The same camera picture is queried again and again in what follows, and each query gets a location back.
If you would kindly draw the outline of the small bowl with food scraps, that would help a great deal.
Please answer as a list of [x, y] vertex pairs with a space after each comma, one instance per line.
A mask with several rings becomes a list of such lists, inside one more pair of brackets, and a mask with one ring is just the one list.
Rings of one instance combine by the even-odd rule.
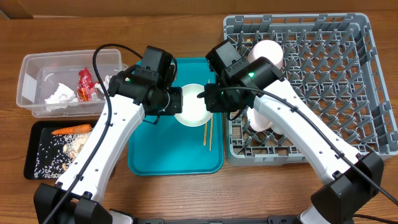
[[188, 127], [197, 127], [207, 123], [213, 116], [206, 109], [203, 98], [197, 95], [205, 90], [203, 85], [196, 83], [182, 87], [182, 112], [175, 115], [176, 120]]

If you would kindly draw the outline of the large pink plate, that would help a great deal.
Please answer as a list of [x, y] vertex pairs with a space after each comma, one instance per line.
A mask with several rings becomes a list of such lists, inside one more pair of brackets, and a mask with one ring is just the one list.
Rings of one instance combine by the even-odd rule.
[[259, 114], [255, 109], [248, 108], [246, 116], [250, 122], [250, 127], [256, 132], [265, 131], [272, 127], [272, 122]]

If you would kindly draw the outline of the white tissue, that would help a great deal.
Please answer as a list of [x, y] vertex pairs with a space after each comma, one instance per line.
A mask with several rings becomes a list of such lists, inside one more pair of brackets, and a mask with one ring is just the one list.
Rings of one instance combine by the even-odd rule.
[[75, 92], [63, 83], [59, 83], [55, 93], [52, 94], [49, 98], [45, 99], [45, 103], [47, 105], [46, 111], [51, 112], [56, 109], [67, 107], [67, 105], [53, 106], [53, 104], [75, 103], [77, 101], [78, 98]]
[[[104, 87], [105, 87], [106, 90], [108, 90], [108, 88], [109, 88], [109, 82], [110, 82], [110, 79], [111, 79], [111, 78], [112, 78], [112, 76], [107, 75], [107, 76], [105, 76], [105, 78], [104, 78], [104, 80], [103, 80], [103, 85], [104, 85]], [[104, 91], [103, 91], [103, 89], [102, 89], [102, 86], [101, 86], [101, 84], [100, 84], [99, 82], [95, 84], [95, 87], [96, 87], [100, 92], [104, 93]]]

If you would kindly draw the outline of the pink bowl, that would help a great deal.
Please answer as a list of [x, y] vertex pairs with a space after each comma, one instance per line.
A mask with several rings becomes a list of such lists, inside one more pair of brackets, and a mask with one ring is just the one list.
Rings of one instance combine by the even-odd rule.
[[253, 62], [259, 57], [267, 58], [279, 70], [282, 68], [284, 52], [282, 47], [273, 40], [262, 40], [254, 45], [248, 54], [248, 61]]

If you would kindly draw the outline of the red snack wrapper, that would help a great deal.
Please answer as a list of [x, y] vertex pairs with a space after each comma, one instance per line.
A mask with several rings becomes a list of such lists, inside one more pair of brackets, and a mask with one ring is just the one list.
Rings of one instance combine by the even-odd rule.
[[98, 101], [98, 91], [95, 88], [90, 71], [85, 67], [79, 71], [78, 75], [80, 77], [77, 86], [78, 101]]

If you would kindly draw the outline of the orange carrot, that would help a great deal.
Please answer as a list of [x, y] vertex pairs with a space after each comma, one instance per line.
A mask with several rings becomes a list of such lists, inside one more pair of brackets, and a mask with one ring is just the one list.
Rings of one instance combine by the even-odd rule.
[[53, 135], [67, 135], [67, 134], [85, 134], [91, 131], [90, 124], [81, 124], [52, 131]]

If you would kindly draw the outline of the white cup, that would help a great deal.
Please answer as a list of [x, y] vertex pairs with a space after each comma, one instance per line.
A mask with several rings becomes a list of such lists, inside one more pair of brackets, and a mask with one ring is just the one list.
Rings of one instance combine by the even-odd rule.
[[284, 135], [284, 132], [276, 125], [272, 125], [271, 129], [274, 133], [278, 134], [278, 135]]

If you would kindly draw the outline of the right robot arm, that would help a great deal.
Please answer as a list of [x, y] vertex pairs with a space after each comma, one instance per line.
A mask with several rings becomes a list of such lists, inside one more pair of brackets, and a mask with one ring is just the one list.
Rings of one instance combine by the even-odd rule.
[[256, 130], [277, 127], [305, 156], [322, 182], [296, 223], [351, 223], [380, 191], [383, 160], [362, 154], [335, 134], [296, 94], [282, 73], [284, 52], [262, 40], [242, 56], [228, 40], [206, 55], [218, 83], [200, 94], [212, 113], [246, 107], [260, 115]]

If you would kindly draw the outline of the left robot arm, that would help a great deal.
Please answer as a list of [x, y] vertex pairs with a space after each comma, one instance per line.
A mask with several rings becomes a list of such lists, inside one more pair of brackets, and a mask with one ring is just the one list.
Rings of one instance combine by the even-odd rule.
[[55, 185], [40, 184], [34, 194], [39, 223], [136, 223], [130, 214], [102, 206], [114, 167], [131, 134], [145, 116], [182, 112], [182, 89], [173, 87], [175, 57], [147, 46], [141, 62], [102, 87], [106, 98], [87, 142]]

